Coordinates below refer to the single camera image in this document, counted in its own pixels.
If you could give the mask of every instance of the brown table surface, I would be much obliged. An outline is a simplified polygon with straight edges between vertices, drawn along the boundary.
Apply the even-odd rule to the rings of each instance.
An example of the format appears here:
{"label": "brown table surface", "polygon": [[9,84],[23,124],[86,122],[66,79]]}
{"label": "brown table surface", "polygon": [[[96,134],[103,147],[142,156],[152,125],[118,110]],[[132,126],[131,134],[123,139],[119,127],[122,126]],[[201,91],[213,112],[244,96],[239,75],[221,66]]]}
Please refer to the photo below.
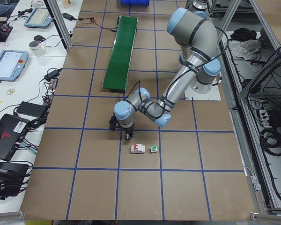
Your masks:
{"label": "brown table surface", "polygon": [[273,34],[281,44],[281,0],[256,0]]}
{"label": "brown table surface", "polygon": [[[139,18],[127,90],[141,80],[157,99],[181,67],[166,26],[184,6],[86,0],[80,17],[106,28],[118,15]],[[101,88],[115,35],[95,24],[74,30],[21,207],[25,219],[249,220],[254,205],[222,90],[222,101],[179,100],[164,128],[137,113],[132,140],[108,129],[123,99]],[[131,154],[135,143],[146,153]],[[149,153],[152,145],[157,154]]]}

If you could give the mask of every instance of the robotic arm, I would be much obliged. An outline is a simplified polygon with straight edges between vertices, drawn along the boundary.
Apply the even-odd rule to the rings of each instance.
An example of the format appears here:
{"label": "robotic arm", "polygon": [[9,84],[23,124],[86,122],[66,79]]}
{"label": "robotic arm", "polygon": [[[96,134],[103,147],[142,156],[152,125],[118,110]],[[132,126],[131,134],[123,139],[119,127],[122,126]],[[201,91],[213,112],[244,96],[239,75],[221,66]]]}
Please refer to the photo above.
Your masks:
{"label": "robotic arm", "polygon": [[139,88],[124,101],[116,103],[110,129],[123,129],[126,139],[133,138],[133,115],[137,111],[145,114],[158,126],[164,127],[171,119],[170,111],[186,88],[192,84],[194,91],[207,93],[220,70],[218,60],[208,63],[217,47],[217,32],[211,22],[185,8],[179,8],[170,18],[167,32],[181,45],[179,61],[183,66],[157,103],[150,99],[150,93],[145,88]]}

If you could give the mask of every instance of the white mug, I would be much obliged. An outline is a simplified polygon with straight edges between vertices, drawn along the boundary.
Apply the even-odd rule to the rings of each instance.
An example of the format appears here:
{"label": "white mug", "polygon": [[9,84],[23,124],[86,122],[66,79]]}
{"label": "white mug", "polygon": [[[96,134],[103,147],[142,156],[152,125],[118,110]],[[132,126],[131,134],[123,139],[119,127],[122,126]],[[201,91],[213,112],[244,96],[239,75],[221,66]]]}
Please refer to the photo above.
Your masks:
{"label": "white mug", "polygon": [[43,44],[39,43],[38,41],[31,41],[29,43],[29,47],[35,56],[42,56],[47,51],[46,47]]}

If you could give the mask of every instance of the metal shelf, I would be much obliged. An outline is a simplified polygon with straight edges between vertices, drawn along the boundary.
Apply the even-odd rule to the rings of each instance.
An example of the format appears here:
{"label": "metal shelf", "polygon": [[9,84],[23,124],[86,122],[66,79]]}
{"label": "metal shelf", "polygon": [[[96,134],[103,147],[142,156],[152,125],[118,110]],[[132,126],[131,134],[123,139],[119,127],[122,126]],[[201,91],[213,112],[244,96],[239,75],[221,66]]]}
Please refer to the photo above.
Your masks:
{"label": "metal shelf", "polygon": [[[225,13],[228,9],[230,0],[208,0],[208,10],[212,13]],[[239,7],[236,12],[238,13],[254,13],[252,7]]]}
{"label": "metal shelf", "polygon": [[[263,50],[262,52],[262,60],[267,60],[268,57],[272,54],[272,52],[274,50],[276,50],[278,47],[280,47],[280,43],[277,41],[277,39],[275,38],[272,30],[270,29],[270,27],[268,26],[268,24],[266,23],[264,17],[262,16],[262,13],[259,11],[259,19],[262,19],[262,26],[264,27],[264,29],[266,30],[267,35],[269,35],[269,39],[273,45],[274,49],[271,50]],[[223,37],[221,39],[223,46],[226,45],[226,39]],[[232,42],[230,44],[230,48],[233,49],[236,46],[236,43]],[[248,131],[249,131],[249,136],[251,137],[251,142],[253,144],[253,148],[259,163],[259,170],[262,174],[263,180],[266,184],[265,191],[267,192],[267,195],[269,197],[269,206],[270,209],[272,211],[281,211],[281,200],[277,197],[277,194],[275,192],[275,187],[277,188],[277,190],[281,193],[281,157],[275,157],[275,156],[270,156],[267,153],[264,153],[261,146],[260,146],[260,141],[259,141],[259,130],[262,130],[263,127],[258,125],[258,123],[256,123],[254,116],[252,115],[252,112],[250,111],[249,107],[248,107],[248,102],[247,102],[247,94],[248,91],[250,90],[250,84],[247,85],[246,88],[242,88],[241,85],[241,81],[237,75],[236,72],[236,68],[233,65],[231,56],[228,52],[228,50],[225,53],[226,56],[226,61],[228,63],[229,66],[229,70],[232,74],[232,79],[233,79],[233,83],[234,86],[236,88],[236,93],[237,93],[237,99],[239,101],[239,104],[242,108],[242,112],[244,114],[245,117],[245,126],[247,127]],[[259,74],[259,72],[256,72],[254,70],[252,70],[250,68],[250,65],[248,65],[248,62],[246,62],[245,60],[242,60],[241,58],[234,58],[235,63],[237,64],[237,71],[244,75],[245,79],[255,79],[256,82],[257,81],[261,81],[261,79],[266,77],[266,73],[264,74]],[[267,168],[267,164],[266,164],[266,159],[265,159],[265,155],[266,158],[268,160],[269,163],[271,163],[270,167],[271,167],[271,171],[273,173],[273,176],[276,177],[275,179],[275,187],[272,184],[272,179],[271,179],[271,175],[268,171]]]}

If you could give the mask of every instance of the small white box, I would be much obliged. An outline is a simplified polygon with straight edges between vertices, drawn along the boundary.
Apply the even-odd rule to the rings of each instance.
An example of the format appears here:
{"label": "small white box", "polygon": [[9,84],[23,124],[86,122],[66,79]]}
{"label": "small white box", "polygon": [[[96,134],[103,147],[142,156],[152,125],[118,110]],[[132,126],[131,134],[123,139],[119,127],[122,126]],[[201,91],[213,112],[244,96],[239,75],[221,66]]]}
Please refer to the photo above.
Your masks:
{"label": "small white box", "polygon": [[146,147],[142,144],[131,145],[131,153],[133,154],[143,154],[146,152]]}

